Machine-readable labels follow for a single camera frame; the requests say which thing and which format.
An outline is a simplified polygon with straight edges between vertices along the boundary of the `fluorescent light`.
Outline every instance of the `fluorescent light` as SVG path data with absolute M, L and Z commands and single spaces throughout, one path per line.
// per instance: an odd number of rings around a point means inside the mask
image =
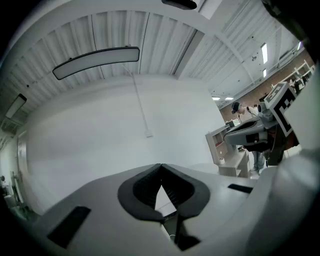
M 6 112 L 5 116 L 11 119 L 14 114 L 26 103 L 26 101 L 27 98 L 20 93 Z
M 118 47 L 92 51 L 72 58 L 52 71 L 58 80 L 71 76 L 74 73 L 93 67 L 123 62 L 137 62 L 140 50 L 138 47 Z
M 261 50 L 262 50 L 263 64 L 265 64 L 268 61 L 268 51 L 267 51 L 267 44 L 266 43 L 264 43 L 261 46 Z

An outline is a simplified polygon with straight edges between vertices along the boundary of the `hanging cord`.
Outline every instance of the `hanging cord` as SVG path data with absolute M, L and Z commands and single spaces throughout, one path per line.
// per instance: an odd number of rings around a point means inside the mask
M 152 137 L 152 133 L 151 131 L 149 130 L 149 127 L 148 127 L 148 123 L 147 123 L 147 119 L 146 119 L 146 115 L 145 115 L 145 112 L 144 112 L 144 109 L 142 107 L 142 103 L 141 103 L 141 99 L 140 99 L 140 95 L 139 95 L 139 92 L 138 92 L 138 87 L 137 87 L 137 84 L 136 84 L 136 79 L 135 79 L 135 75 L 133 73 L 131 73 L 125 65 L 123 65 L 121 63 L 121 65 L 124 67 L 124 69 L 130 74 L 130 76 L 132 77 L 132 80 L 133 80 L 133 84 L 134 84 L 134 89 L 135 89 L 135 94 L 136 94 L 136 97 L 138 99 L 138 102 L 139 102 L 139 106 L 140 106 L 140 110 L 141 110 L 141 114 L 142 114 L 142 118 L 143 118 L 143 122 L 144 122 L 144 127 L 145 127 L 145 136 L 148 138 L 148 137 Z

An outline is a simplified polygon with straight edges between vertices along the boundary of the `white ceiling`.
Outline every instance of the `white ceiling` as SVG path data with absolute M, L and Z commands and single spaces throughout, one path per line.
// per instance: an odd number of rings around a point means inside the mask
M 140 61 L 126 63 L 130 71 L 202 79 L 213 96 L 221 97 L 217 105 L 222 107 L 225 97 L 235 97 L 261 82 L 262 70 L 271 70 L 298 43 L 260 0 L 198 0 L 204 3 L 200 13 L 161 0 L 57 2 L 54 8 L 46 3 L 29 17 L 1 66 L 2 114 L 19 93 L 27 97 L 13 117 L 19 124 L 67 90 L 126 74 L 120 64 L 111 64 L 62 80 L 53 75 L 57 65 L 95 50 L 137 46 Z M 263 43 L 268 48 L 265 65 Z

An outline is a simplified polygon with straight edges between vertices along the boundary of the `jeans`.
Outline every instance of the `jeans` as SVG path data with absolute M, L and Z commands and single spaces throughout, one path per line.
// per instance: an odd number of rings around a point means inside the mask
M 265 156 L 262 152 L 258 151 L 252 151 L 252 154 L 254 158 L 253 169 L 258 171 L 265 166 Z

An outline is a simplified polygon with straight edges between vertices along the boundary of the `person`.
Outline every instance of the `person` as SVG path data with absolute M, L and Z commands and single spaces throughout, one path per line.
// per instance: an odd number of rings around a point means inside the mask
M 258 116 L 258 109 L 254 109 L 251 106 L 243 107 L 239 102 L 235 101 L 232 106 L 232 113 L 238 113 L 238 119 L 240 123 L 243 123 L 251 118 Z M 259 171 L 265 166 L 265 157 L 262 152 L 259 151 L 252 151 L 254 163 L 253 169 L 251 171 L 255 171 L 258 174 Z

